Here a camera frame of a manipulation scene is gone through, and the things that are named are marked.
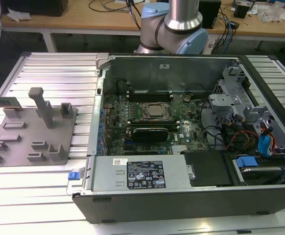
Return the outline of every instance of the cpu socket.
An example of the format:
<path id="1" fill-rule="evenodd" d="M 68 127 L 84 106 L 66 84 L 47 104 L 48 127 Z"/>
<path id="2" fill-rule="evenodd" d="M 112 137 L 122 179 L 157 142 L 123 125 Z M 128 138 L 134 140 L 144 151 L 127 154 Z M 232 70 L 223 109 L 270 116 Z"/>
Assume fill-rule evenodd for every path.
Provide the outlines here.
<path id="1" fill-rule="evenodd" d="M 150 119 L 165 119 L 170 120 L 168 107 L 166 103 L 145 103 L 142 104 L 143 120 Z"/>

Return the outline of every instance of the gray fixture plate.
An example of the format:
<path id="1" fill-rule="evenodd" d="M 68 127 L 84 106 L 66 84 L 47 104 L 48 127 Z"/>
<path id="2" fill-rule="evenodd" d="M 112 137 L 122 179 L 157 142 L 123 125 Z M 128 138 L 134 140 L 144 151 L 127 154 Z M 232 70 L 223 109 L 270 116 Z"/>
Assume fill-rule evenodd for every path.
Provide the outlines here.
<path id="1" fill-rule="evenodd" d="M 77 114 L 77 108 L 73 107 L 73 116 L 62 118 L 59 107 L 53 108 L 53 127 L 47 129 L 42 118 L 36 113 L 37 108 L 24 108 L 18 111 L 20 118 L 5 117 L 0 126 L 0 136 L 20 135 L 20 141 L 5 141 L 8 146 L 6 151 L 0 151 L 3 160 L 0 166 L 30 166 L 30 165 L 64 165 L 68 161 L 72 134 Z M 3 126 L 10 122 L 25 122 L 26 128 L 4 129 Z M 61 160 L 52 161 L 48 149 L 34 150 L 31 146 L 33 141 L 46 141 L 48 145 L 52 144 L 58 148 L 62 144 L 65 150 L 65 157 Z M 44 161 L 30 162 L 27 157 L 29 153 L 42 152 L 46 159 Z"/>

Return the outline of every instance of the screw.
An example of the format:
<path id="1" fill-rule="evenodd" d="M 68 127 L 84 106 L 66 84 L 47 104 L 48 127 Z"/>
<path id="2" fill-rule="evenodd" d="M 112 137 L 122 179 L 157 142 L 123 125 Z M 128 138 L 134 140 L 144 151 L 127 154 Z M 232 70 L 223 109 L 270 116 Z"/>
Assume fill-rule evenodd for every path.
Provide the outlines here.
<path id="1" fill-rule="evenodd" d="M 195 179 L 195 174 L 192 172 L 188 172 L 188 176 L 190 178 L 190 180 L 194 180 Z"/>

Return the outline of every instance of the black device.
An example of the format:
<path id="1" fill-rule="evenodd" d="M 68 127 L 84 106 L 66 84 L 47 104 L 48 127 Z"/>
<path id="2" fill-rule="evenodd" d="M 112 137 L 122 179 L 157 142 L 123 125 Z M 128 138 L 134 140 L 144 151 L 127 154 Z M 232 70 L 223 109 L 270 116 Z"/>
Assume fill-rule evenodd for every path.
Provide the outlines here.
<path id="1" fill-rule="evenodd" d="M 1 0 L 3 13 L 8 8 L 31 15 L 61 16 L 68 5 L 68 0 Z"/>
<path id="2" fill-rule="evenodd" d="M 249 11 L 249 9 L 250 9 L 250 6 L 237 4 L 235 11 L 234 11 L 234 17 L 245 19 L 247 11 Z"/>
<path id="3" fill-rule="evenodd" d="M 157 2 L 168 2 L 168 0 L 157 0 Z M 200 0 L 198 10 L 202 15 L 202 27 L 213 28 L 221 0 Z"/>
<path id="4" fill-rule="evenodd" d="M 231 24 L 232 29 L 238 29 L 238 27 L 239 27 L 239 23 L 237 23 L 235 21 L 230 21 L 230 24 Z"/>

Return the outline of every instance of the table leg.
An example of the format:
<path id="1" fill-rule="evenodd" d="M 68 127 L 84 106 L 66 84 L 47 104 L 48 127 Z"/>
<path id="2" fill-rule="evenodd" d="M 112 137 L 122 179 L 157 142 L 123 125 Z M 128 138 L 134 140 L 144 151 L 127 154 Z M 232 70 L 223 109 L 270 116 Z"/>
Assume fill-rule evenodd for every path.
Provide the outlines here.
<path id="1" fill-rule="evenodd" d="M 56 45 L 54 42 L 54 38 L 50 32 L 50 30 L 46 30 L 42 32 L 44 37 L 48 52 L 57 52 Z"/>
<path id="2" fill-rule="evenodd" d="M 218 38 L 219 38 L 218 34 L 209 34 L 208 41 L 205 45 L 205 48 L 203 49 L 202 54 L 211 55 L 214 44 Z"/>
<path id="3" fill-rule="evenodd" d="M 257 41 L 257 44 L 256 44 L 256 46 L 255 46 L 255 49 L 256 49 L 256 50 L 259 50 L 260 47 L 261 47 L 261 45 L 262 45 L 262 43 L 263 43 L 263 41 Z"/>

